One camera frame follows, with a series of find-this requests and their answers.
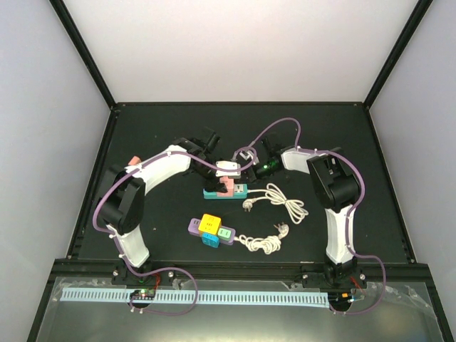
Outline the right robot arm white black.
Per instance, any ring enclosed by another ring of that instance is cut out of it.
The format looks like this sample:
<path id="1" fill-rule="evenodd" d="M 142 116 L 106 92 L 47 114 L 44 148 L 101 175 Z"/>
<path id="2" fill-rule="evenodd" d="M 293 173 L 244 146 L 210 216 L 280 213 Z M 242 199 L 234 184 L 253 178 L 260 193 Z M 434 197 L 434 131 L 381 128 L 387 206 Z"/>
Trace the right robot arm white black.
<path id="1" fill-rule="evenodd" d="M 359 201 L 364 197 L 361 181 L 353 168 L 342 160 L 343 150 L 339 147 L 324 152 L 273 146 L 266 138 L 262 143 L 268 159 L 243 171 L 242 178 L 253 183 L 282 170 L 310 175 L 316 197 L 326 213 L 328 242 L 323 276 L 328 285 L 342 286 L 357 266 L 353 218 Z"/>

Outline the small pink charger plug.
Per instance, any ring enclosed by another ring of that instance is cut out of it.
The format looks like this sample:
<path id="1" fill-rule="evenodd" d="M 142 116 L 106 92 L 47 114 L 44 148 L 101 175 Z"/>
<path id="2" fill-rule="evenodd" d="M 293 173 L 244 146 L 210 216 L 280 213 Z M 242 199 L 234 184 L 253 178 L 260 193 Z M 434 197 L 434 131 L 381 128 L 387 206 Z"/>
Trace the small pink charger plug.
<path id="1" fill-rule="evenodd" d="M 141 163 L 141 159 L 138 156 L 133 156 L 132 159 L 129 161 L 128 165 L 133 166 L 133 165 L 138 165 Z"/>

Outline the teal power strip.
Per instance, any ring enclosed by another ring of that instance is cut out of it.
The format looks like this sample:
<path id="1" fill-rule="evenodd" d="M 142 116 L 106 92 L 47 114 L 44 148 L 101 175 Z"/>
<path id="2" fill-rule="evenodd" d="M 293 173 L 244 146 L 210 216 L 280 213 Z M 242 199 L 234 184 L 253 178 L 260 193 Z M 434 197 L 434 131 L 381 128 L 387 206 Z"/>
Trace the teal power strip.
<path id="1" fill-rule="evenodd" d="M 206 200 L 245 200 L 248 195 L 248 187 L 246 184 L 236 184 L 232 192 L 218 193 L 203 191 L 203 197 Z"/>

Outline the pink cube socket adapter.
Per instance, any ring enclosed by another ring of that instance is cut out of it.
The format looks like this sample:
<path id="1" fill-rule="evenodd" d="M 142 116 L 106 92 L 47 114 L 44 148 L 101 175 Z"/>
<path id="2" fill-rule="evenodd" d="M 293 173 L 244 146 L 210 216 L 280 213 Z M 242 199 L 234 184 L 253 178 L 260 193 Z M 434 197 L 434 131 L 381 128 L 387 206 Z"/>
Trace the pink cube socket adapter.
<path id="1" fill-rule="evenodd" d="M 218 197 L 233 197 L 234 196 L 234 180 L 228 176 L 223 176 L 219 179 L 223 185 L 222 191 L 217 192 Z"/>

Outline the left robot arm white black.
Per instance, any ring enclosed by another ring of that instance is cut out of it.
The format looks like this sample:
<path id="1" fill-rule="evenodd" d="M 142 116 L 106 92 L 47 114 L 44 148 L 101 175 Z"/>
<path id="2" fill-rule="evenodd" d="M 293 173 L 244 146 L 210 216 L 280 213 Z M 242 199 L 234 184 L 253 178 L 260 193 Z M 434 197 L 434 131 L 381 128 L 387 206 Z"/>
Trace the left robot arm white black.
<path id="1" fill-rule="evenodd" d="M 115 242 L 120 259 L 128 266 L 128 276 L 136 284 L 151 280 L 153 267 L 145 246 L 140 223 L 145 196 L 162 182 L 195 172 L 208 192 L 228 192 L 216 176 L 212 153 L 220 137 L 208 129 L 201 138 L 178 138 L 163 152 L 145 161 L 131 161 L 127 167 L 112 166 L 105 172 L 92 216 L 93 228 L 105 232 Z"/>

